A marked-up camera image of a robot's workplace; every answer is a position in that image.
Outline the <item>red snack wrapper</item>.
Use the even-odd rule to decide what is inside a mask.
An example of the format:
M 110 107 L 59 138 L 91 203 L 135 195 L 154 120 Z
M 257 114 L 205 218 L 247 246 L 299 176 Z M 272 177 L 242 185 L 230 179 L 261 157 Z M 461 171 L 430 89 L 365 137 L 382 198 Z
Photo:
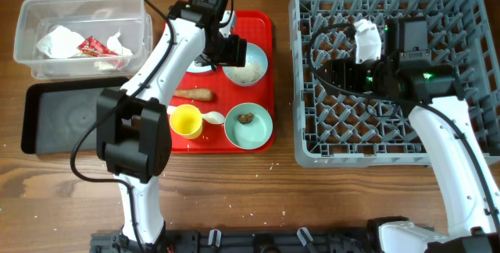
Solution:
M 110 50 L 108 47 L 103 45 L 100 41 L 96 40 L 92 36 L 86 38 L 77 49 L 85 55 L 94 57 L 107 57 L 107 56 L 118 56 L 117 53 Z

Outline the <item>white paper scrap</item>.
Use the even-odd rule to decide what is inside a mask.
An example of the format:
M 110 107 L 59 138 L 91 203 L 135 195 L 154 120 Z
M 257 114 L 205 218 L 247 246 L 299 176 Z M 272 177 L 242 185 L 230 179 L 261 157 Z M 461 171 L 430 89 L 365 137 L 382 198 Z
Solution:
M 94 68 L 99 70 L 121 70 L 129 63 L 130 56 L 133 55 L 133 52 L 121 44 L 120 35 L 121 33 L 117 32 L 115 35 L 110 37 L 106 42 L 106 46 L 118 56 L 124 56 L 125 59 L 97 61 L 94 62 Z

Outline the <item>yellow cup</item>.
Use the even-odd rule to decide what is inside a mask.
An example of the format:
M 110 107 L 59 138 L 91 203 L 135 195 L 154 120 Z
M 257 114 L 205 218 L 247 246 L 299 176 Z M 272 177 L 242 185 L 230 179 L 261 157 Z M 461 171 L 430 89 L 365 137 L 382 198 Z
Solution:
M 193 140 L 202 133 L 202 114 L 193 105 L 179 105 L 170 110 L 170 126 L 173 131 L 188 139 Z

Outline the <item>light blue plate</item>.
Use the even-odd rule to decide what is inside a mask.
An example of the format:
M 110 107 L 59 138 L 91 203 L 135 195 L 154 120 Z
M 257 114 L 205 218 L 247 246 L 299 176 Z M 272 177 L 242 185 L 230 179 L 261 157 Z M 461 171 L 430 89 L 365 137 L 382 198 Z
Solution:
M 188 73 L 208 73 L 212 71 L 212 67 L 206 62 L 194 61 L 188 68 Z

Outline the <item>brown food scrap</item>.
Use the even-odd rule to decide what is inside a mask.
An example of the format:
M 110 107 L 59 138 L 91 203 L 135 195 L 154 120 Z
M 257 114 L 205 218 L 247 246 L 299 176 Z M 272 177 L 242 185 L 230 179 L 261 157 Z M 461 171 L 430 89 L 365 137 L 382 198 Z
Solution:
M 255 115 L 253 113 L 248 112 L 246 114 L 239 115 L 237 120 L 241 124 L 249 124 L 253 121 L 254 116 Z

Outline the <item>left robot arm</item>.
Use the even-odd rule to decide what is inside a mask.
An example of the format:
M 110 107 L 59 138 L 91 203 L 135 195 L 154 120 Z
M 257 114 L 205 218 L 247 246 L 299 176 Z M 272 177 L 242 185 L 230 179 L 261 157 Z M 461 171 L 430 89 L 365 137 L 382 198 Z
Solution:
M 120 186 L 126 218 L 119 243 L 128 251 L 167 248 L 158 179 L 172 149 L 166 107 L 188 67 L 202 55 L 217 66 L 245 64 L 246 40 L 220 33 L 232 2 L 177 1 L 145 64 L 118 91 L 105 89 L 98 98 L 96 151 Z

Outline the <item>green bowl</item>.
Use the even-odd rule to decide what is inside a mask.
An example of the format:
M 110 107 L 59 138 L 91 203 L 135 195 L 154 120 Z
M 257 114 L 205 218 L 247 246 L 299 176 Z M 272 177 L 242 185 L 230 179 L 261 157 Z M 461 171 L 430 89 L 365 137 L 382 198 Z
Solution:
M 253 115 L 249 123 L 241 123 L 239 116 Z M 224 132 L 229 142 L 243 150 L 261 148 L 273 132 L 273 120 L 266 109 L 256 103 L 241 103 L 226 115 Z

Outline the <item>brown carrot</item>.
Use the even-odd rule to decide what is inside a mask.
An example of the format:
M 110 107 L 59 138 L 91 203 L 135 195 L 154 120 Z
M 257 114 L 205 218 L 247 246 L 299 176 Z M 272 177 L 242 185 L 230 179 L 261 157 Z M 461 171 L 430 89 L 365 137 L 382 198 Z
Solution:
M 200 102 L 210 102 L 214 98 L 214 94 L 206 88 L 175 90 L 173 95 L 178 98 L 186 98 Z

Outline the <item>white plastic spoon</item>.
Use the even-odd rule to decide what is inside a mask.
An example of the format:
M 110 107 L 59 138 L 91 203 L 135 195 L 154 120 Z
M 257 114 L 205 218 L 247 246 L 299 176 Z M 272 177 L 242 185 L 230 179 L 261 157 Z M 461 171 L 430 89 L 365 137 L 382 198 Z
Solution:
M 169 105 L 167 107 L 166 111 L 167 111 L 168 115 L 171 115 L 176 110 L 177 110 L 176 106 Z M 202 113 L 202 118 L 206 122 L 214 124 L 214 125 L 222 125 L 222 124 L 225 123 L 225 119 L 226 119 L 224 115 L 222 115 L 219 112 L 215 112 L 215 111 L 211 111 L 211 112 L 207 112 L 207 113 Z

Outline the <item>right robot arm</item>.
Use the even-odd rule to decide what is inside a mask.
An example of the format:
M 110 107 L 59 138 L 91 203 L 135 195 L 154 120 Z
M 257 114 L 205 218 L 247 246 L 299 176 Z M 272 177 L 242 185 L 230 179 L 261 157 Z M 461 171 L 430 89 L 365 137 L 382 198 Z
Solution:
M 368 223 L 370 249 L 379 252 L 496 252 L 499 189 L 470 122 L 457 70 L 435 65 L 423 18 L 390 19 L 383 30 L 369 20 L 346 23 L 354 59 L 315 70 L 324 88 L 395 103 L 429 157 L 445 203 L 446 234 L 403 218 Z

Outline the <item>white tissue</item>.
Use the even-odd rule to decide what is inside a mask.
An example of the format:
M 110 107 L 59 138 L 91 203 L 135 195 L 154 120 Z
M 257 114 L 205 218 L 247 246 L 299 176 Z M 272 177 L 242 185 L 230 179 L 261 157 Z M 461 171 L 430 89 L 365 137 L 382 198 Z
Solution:
M 64 26 L 57 26 L 51 33 L 46 34 L 37 44 L 39 52 L 51 59 L 68 59 L 79 56 L 79 46 L 85 38 Z

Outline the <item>light blue rice bowl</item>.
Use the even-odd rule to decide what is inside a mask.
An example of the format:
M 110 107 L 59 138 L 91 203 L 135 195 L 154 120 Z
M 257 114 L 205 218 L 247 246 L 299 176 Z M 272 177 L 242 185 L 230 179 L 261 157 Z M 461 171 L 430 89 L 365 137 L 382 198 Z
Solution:
M 223 67 L 223 73 L 234 84 L 242 87 L 255 85 L 268 69 L 266 53 L 257 45 L 247 43 L 245 65 L 243 67 Z

